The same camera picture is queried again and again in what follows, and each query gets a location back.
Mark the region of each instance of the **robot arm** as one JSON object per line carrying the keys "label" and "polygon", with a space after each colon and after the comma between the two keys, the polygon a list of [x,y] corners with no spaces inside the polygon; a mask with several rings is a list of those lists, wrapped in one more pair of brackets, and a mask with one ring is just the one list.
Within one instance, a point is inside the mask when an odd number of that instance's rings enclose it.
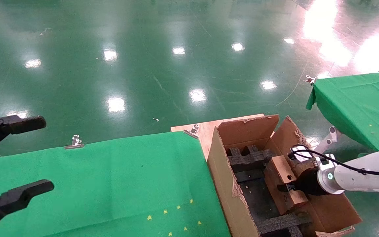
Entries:
{"label": "robot arm", "polygon": [[292,148],[289,157],[317,164],[291,183],[291,189],[312,195],[341,194],[345,190],[379,192],[379,152],[341,163],[332,155],[325,156],[299,145]]}

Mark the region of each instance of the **green table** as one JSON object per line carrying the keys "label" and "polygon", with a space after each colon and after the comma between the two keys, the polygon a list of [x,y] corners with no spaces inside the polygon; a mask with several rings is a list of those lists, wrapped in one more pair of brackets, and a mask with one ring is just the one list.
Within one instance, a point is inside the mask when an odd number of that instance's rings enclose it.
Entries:
{"label": "green table", "polygon": [[0,237],[220,236],[229,231],[198,140],[169,132],[0,157],[0,193],[55,189],[0,222]]}
{"label": "green table", "polygon": [[319,79],[307,109],[314,103],[342,133],[379,150],[379,73]]}

